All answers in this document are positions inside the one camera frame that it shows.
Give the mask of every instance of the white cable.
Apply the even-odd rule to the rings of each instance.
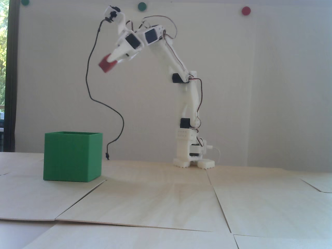
[[[218,152],[219,152],[219,158],[218,158],[218,161],[217,161],[217,164],[218,164],[218,163],[219,163],[219,161],[220,161],[221,152],[220,152],[219,148],[217,148],[217,147],[215,147],[215,146],[213,146],[213,148],[217,149],[217,150],[218,150]]]

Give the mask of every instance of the black cable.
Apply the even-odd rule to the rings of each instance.
[[[113,108],[110,107],[109,105],[104,104],[103,102],[100,102],[100,101],[98,101],[98,100],[93,99],[93,98],[91,97],[90,88],[89,88],[89,84],[88,84],[88,72],[89,72],[90,58],[91,58],[91,55],[92,55],[92,53],[93,53],[93,50],[94,50],[95,47],[96,47],[97,39],[98,39],[98,34],[99,34],[99,32],[100,32],[100,27],[102,26],[102,24],[103,24],[104,21],[106,21],[106,19],[104,19],[104,20],[102,20],[102,21],[100,22],[100,25],[99,25],[99,28],[98,28],[98,32],[97,32],[97,36],[96,36],[96,40],[95,40],[95,44],[93,45],[93,48],[92,48],[91,53],[90,53],[90,55],[89,55],[88,66],[87,66],[87,68],[86,68],[85,83],[86,83],[86,87],[88,88],[88,93],[89,93],[89,97],[90,97],[91,100],[93,100],[94,102],[100,103],[100,104],[102,104],[102,105],[104,105],[104,106],[110,108],[111,110],[113,110],[114,112],[116,112],[117,114],[119,114],[119,116],[122,118],[122,129],[121,129],[121,132],[120,132],[119,136],[118,136],[116,139],[114,139],[113,141],[109,142],[109,143],[107,144],[107,146],[106,146],[106,158],[107,158],[107,160],[109,160],[109,159],[110,159],[110,155],[108,154],[108,146],[109,146],[111,143],[113,143],[113,142],[115,142],[116,140],[119,139],[119,137],[121,136],[121,134],[122,134],[122,132],[123,132],[123,130],[124,130],[124,127],[125,127],[125,126],[124,126],[124,125],[125,125],[125,121],[124,121],[123,116],[122,116],[117,110],[113,109]]]
[[[132,20],[128,20],[125,24],[127,25],[129,22],[131,22],[131,30],[134,31],[134,23]]]
[[[142,18],[142,24],[141,24],[141,26],[144,25],[144,21],[143,21],[143,19],[145,19],[145,18],[149,18],[149,17],[165,17],[165,18],[167,18],[168,20],[170,20],[170,21],[173,23],[174,27],[175,27],[175,36],[174,36],[174,37],[171,37],[170,35],[168,35],[168,36],[169,36],[171,39],[175,39],[175,38],[176,38],[176,36],[177,36],[177,34],[178,34],[178,28],[176,27],[176,25],[175,25],[175,23],[173,22],[172,19],[170,19],[170,18],[167,17],[167,16],[161,16],[161,15],[146,16],[146,17],[143,17],[143,18]]]
[[[198,131],[198,128],[202,125],[202,121],[201,121],[201,119],[198,117],[198,111],[199,111],[200,106],[202,105],[202,101],[203,101],[203,82],[202,82],[202,80],[201,80],[200,78],[190,78],[189,80],[199,80],[199,81],[201,82],[201,101],[200,101],[200,103],[199,103],[199,105],[198,105],[198,107],[197,107],[197,118],[198,118],[199,121],[200,121],[200,125],[199,125],[197,128],[193,128],[193,129],[195,129],[195,130],[197,131],[197,133],[198,133],[198,132],[199,132],[199,131]],[[196,136],[196,139],[197,139],[198,143],[200,144],[200,146],[203,147],[203,144],[200,142],[198,136]]]

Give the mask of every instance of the window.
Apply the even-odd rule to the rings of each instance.
[[[3,151],[9,0],[0,1],[0,151]]]

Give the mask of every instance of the white robotic arm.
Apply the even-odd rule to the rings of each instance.
[[[205,169],[214,167],[214,161],[203,159],[206,148],[211,146],[207,146],[206,141],[198,135],[201,121],[198,112],[200,101],[196,72],[186,69],[172,46],[172,38],[166,34],[162,25],[148,28],[141,25],[143,28],[135,31],[128,29],[125,15],[117,7],[108,7],[105,11],[105,19],[117,24],[119,39],[116,42],[116,48],[103,58],[99,66],[104,72],[108,72],[117,63],[134,58],[144,47],[149,46],[159,62],[167,69],[172,82],[177,83],[179,87],[177,158],[173,160],[173,164],[188,167],[193,162]]]

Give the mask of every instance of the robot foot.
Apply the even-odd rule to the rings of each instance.
[[[214,167],[214,161],[210,159],[201,159],[197,162],[197,167],[201,169],[210,169]]]
[[[184,161],[181,161],[177,158],[174,158],[173,159],[173,165],[178,166],[180,168],[187,168],[187,167],[190,166],[190,161],[189,162],[184,162]]]

